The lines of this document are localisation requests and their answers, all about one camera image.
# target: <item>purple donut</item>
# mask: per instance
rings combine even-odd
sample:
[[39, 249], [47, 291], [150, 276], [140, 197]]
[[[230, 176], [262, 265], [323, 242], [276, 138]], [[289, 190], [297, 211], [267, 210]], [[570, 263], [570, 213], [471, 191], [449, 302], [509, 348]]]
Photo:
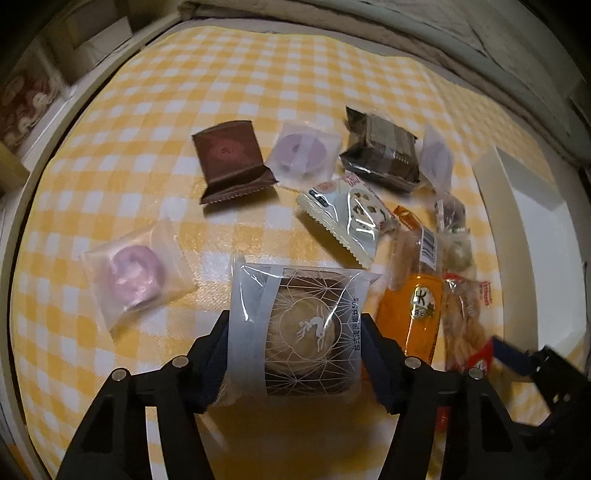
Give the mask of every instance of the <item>purple donut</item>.
[[107, 284], [122, 304], [134, 307], [162, 293], [166, 273], [156, 254], [145, 245], [119, 250], [109, 262]]

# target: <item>orange snack package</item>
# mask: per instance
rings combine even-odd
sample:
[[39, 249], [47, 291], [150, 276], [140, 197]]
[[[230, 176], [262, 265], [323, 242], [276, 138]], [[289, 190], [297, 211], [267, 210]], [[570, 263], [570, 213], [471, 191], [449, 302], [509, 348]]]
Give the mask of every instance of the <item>orange snack package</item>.
[[437, 239], [404, 207], [397, 207], [394, 215], [409, 230], [400, 228], [396, 232], [391, 278], [379, 304], [376, 324], [382, 335], [400, 345], [405, 355], [430, 364], [443, 297]]

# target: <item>black snack package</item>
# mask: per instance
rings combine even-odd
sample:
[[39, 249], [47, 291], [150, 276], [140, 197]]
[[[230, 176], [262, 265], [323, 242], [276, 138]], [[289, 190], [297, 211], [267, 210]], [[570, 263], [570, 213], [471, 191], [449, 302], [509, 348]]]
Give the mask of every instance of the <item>black snack package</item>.
[[345, 170], [406, 193], [422, 184], [412, 133], [350, 107], [347, 121], [349, 147], [340, 155]]

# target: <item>gingham tablecloth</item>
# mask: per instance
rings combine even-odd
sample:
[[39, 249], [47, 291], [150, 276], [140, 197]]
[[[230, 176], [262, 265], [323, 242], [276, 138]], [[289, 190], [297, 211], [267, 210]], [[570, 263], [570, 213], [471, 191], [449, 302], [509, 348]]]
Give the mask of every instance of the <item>gingham tablecloth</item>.
[[[498, 145], [552, 181], [535, 141], [491, 100], [420, 63], [381, 57], [321, 36], [199, 27], [174, 34], [127, 62], [84, 113], [44, 172], [23, 235], [12, 291], [11, 335], [29, 433], [55, 475], [107, 375], [159, 368], [209, 333], [228, 308], [228, 264], [251, 261], [357, 267], [351, 255], [298, 211], [280, 187], [203, 208], [205, 183], [190, 134], [251, 119], [263, 156], [283, 121], [347, 136], [345, 105], [385, 112], [418, 137], [433, 124], [454, 152], [453, 193], [466, 204], [479, 278], [492, 282], [489, 333], [502, 333], [495, 246], [471, 163]], [[432, 223], [426, 192], [398, 198]], [[198, 288], [110, 336], [99, 330], [79, 255], [168, 216]], [[388, 240], [372, 269], [383, 272]], [[375, 312], [376, 297], [366, 311]], [[434, 365], [443, 366], [443, 342]], [[517, 417], [543, 414], [531, 389], [514, 396]], [[376, 478], [395, 419], [366, 389], [352, 404], [325, 399], [259, 411], [239, 401], [199, 421], [217, 478]], [[166, 478], [157, 423], [148, 412], [152, 471]], [[437, 474], [441, 449], [430, 472]]]

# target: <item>metal screw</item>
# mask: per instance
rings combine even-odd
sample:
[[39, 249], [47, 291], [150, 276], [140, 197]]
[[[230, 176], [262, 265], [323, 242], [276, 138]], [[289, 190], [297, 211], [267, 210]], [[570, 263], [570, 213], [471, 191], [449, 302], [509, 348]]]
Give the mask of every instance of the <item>metal screw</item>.
[[474, 380], [481, 380], [484, 378], [484, 372], [478, 367], [472, 367], [470, 370], [468, 370], [468, 375], [470, 375]]
[[418, 368], [421, 366], [421, 359], [415, 356], [408, 356], [407, 359], [404, 361], [404, 365], [409, 368]]
[[127, 372], [123, 368], [118, 368], [113, 373], [111, 373], [111, 378], [116, 382], [120, 382], [125, 377], [127, 377]]
[[189, 359], [184, 355], [179, 355], [173, 358], [173, 366], [176, 368], [182, 368], [189, 363]]

